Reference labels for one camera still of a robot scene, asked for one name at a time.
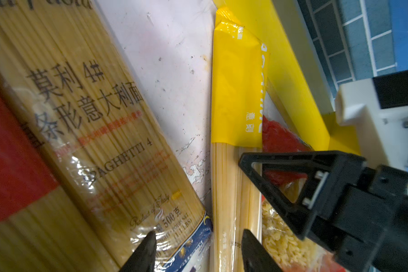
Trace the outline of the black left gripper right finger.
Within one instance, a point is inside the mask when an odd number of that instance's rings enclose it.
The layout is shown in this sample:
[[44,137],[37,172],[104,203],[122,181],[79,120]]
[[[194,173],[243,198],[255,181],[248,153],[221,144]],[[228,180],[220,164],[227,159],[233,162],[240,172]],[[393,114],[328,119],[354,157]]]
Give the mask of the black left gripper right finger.
[[241,254],[245,272],[282,272],[255,235],[247,229],[244,229],[241,239]]

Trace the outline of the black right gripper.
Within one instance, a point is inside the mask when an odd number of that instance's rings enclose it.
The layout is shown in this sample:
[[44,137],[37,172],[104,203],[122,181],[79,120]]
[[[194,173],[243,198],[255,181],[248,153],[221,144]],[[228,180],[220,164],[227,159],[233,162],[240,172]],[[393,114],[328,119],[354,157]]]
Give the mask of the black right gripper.
[[244,153],[239,167],[299,238],[351,272],[408,272],[408,173],[339,151]]

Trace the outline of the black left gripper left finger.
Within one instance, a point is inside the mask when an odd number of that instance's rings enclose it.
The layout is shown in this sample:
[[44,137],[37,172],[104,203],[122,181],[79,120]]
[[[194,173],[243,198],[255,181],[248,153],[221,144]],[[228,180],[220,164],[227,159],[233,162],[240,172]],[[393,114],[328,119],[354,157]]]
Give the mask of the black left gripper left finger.
[[150,231],[119,272],[154,272],[156,249],[156,233]]

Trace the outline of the red spaghetti bag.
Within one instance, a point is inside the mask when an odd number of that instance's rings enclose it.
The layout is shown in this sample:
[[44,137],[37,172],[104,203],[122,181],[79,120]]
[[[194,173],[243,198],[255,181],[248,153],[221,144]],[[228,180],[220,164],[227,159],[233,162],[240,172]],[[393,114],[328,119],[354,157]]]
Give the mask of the red spaghetti bag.
[[116,272],[0,97],[0,272]]

